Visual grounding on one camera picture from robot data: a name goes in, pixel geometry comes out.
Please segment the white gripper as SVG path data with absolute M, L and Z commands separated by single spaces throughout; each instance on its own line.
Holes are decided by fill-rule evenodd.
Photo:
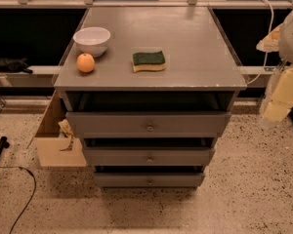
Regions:
M 271 53 L 279 51 L 281 24 L 259 41 L 256 49 Z M 280 65 L 272 74 L 266 87 L 265 98 L 260 106 L 261 127 L 275 127 L 281 123 L 293 108 L 293 63 Z

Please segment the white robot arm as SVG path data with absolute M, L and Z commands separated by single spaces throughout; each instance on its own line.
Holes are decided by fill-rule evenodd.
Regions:
M 265 53 L 278 52 L 290 65 L 275 71 L 266 87 L 260 107 L 259 124 L 270 128 L 284 120 L 293 108 L 293 10 L 284 22 L 259 41 L 256 49 Z

